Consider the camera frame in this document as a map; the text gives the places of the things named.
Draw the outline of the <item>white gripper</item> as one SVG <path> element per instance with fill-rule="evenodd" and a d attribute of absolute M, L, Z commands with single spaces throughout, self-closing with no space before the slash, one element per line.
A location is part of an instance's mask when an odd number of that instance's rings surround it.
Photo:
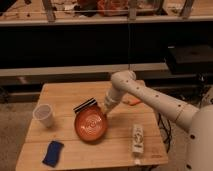
<path fill-rule="evenodd" d="M 110 113 L 121 102 L 121 92 L 116 89 L 110 89 L 104 98 L 102 112 L 104 115 Z"/>

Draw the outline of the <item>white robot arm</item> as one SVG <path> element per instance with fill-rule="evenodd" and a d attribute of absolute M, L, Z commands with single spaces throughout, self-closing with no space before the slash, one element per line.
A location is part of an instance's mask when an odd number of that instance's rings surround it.
<path fill-rule="evenodd" d="M 103 113 L 110 113 L 126 93 L 140 99 L 188 133 L 185 171 L 213 171 L 213 105 L 197 108 L 139 84 L 136 74 L 125 70 L 111 75 Z"/>

